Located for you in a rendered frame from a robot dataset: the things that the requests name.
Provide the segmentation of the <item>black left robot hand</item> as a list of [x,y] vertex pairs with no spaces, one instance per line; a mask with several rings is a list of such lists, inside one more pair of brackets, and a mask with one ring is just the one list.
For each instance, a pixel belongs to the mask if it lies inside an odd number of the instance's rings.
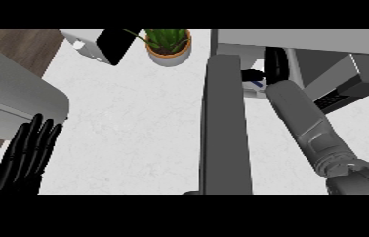
[[12,138],[0,162],[0,196],[38,194],[43,173],[64,126],[37,113]]

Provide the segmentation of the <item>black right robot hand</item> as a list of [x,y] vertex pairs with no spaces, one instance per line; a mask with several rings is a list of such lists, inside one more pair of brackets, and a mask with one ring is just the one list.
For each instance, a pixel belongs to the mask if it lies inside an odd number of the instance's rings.
[[272,85],[289,78],[288,56],[283,48],[267,47],[264,49],[264,70],[245,69],[241,71],[244,82],[267,81]]

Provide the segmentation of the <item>white milk carton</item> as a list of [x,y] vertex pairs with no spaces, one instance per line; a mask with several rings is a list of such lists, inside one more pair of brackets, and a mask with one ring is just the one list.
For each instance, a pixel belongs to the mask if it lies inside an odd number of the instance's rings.
[[254,90],[257,92],[261,92],[267,88],[267,81],[248,81],[242,83],[242,87],[245,90]]

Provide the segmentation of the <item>grey microwave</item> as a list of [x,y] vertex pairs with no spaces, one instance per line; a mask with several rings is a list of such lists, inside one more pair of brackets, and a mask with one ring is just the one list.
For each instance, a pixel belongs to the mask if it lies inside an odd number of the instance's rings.
[[213,29],[211,55],[238,55],[241,68],[255,68],[264,48],[282,48],[289,80],[329,114],[369,97],[369,32],[344,30]]

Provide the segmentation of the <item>pale grey rounded appliance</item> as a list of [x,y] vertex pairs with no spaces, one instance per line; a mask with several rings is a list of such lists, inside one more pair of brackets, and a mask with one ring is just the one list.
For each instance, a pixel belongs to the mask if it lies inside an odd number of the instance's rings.
[[68,96],[0,54],[0,139],[13,138],[37,113],[62,124],[69,114]]

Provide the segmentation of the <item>green plant in orange pot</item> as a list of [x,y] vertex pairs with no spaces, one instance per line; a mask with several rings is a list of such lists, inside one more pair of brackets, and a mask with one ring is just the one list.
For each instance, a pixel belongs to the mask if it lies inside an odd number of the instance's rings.
[[188,29],[146,29],[142,37],[133,30],[126,29],[146,43],[149,57],[162,67],[180,65],[192,53],[192,35]]

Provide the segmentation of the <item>white appliance with black panel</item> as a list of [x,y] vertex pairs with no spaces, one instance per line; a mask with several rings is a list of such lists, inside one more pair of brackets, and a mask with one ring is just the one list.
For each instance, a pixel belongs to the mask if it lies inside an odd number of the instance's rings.
[[112,66],[120,63],[140,29],[61,29],[78,53]]

